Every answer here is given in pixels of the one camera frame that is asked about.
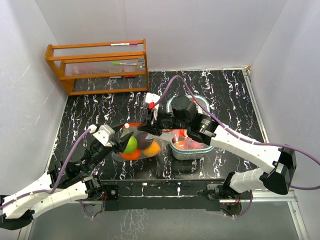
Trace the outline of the orange persimmon toy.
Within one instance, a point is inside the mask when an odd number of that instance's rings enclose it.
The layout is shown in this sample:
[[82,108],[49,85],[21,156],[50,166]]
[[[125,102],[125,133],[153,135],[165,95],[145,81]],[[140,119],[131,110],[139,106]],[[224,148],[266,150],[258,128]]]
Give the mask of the orange persimmon toy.
[[141,156],[141,151],[137,148],[132,153],[121,153],[121,157],[126,161],[138,160]]

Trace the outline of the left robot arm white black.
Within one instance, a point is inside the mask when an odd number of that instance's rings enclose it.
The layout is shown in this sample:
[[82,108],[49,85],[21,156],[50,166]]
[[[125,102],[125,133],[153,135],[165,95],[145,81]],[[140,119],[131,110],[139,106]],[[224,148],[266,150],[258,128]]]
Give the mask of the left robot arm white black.
[[[116,133],[122,127],[122,124],[115,127],[107,124],[90,125],[71,147],[64,162],[48,169],[15,194],[1,195],[0,227],[10,231],[18,230],[54,208],[74,201],[97,200],[106,196],[100,178],[92,171],[108,154],[124,152],[133,133],[117,137]],[[73,153],[87,134],[92,134],[93,141],[79,160],[72,161]]]

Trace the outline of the light blue plastic basket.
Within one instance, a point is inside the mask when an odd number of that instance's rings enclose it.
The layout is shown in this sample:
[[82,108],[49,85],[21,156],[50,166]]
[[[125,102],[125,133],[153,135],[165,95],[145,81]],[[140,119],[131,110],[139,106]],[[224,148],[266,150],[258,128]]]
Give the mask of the light blue plastic basket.
[[[199,107],[199,105],[196,103],[196,101],[194,100],[194,98],[191,96],[191,95],[185,95],[189,100],[191,100],[192,102],[195,103],[196,105],[196,109],[198,111],[198,113],[200,114],[204,114],[204,115],[208,115],[206,112],[204,112],[204,110]],[[171,104],[174,102],[174,99],[176,99],[177,97],[181,97],[181,96],[174,96],[172,97],[166,104],[166,111],[167,112],[172,112],[172,107],[171,107]],[[203,106],[205,107],[205,109],[207,111],[210,110],[210,105],[208,103],[208,101],[200,96],[200,95],[195,95],[195,98],[197,99],[197,101]],[[176,130],[173,130],[171,133],[175,135],[176,131],[179,130],[179,129],[176,129]],[[172,149],[172,153],[173,153],[173,156],[177,159],[177,160],[195,160],[195,159],[200,159],[204,156],[204,154],[207,154],[209,152],[211,152],[214,147],[213,146],[208,146],[206,144],[205,145],[205,148],[203,149],[197,149],[197,150],[182,150],[182,149],[178,149],[176,148],[173,143],[172,143],[172,140],[171,142],[169,143],[171,149]]]

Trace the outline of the green apple toy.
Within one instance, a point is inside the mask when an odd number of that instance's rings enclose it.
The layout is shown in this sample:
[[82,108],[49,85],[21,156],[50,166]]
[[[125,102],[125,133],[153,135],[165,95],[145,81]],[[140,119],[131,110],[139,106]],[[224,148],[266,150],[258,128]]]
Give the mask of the green apple toy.
[[125,150],[123,151],[124,154],[132,154],[138,147],[138,141],[134,136],[131,136]]

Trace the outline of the yellow lemon toy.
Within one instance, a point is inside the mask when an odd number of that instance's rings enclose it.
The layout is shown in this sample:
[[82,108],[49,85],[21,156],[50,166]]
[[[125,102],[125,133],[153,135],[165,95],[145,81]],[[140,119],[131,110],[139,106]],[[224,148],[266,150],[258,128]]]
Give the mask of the yellow lemon toy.
[[153,141],[151,145],[148,148],[144,149],[142,152],[147,157],[153,157],[159,154],[161,151],[162,149],[160,145],[156,141]]

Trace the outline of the clear zip bag orange zipper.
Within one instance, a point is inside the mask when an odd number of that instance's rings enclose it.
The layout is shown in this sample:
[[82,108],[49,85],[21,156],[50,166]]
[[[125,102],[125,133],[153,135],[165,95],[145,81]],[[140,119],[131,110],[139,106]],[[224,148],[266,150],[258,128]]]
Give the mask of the clear zip bag orange zipper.
[[126,149],[121,153],[112,153],[113,160],[118,162],[135,161],[151,158],[163,151],[172,142],[176,130],[163,130],[161,136],[152,135],[138,130],[139,123],[125,123],[122,127],[121,136],[133,133]]

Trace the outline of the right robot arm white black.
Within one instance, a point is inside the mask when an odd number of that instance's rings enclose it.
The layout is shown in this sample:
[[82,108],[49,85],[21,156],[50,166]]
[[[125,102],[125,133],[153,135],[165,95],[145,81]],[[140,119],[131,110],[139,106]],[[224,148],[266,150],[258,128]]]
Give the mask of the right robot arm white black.
[[171,100],[171,111],[164,112],[156,105],[160,96],[147,93],[143,105],[145,120],[138,130],[154,136],[164,136],[165,130],[186,130],[192,140],[226,150],[256,165],[245,172],[230,172],[222,185],[207,187],[205,194],[213,198],[236,198],[250,190],[267,189],[279,195],[289,192],[295,170],[296,154],[287,146],[263,145],[214,120],[197,99],[186,95]]

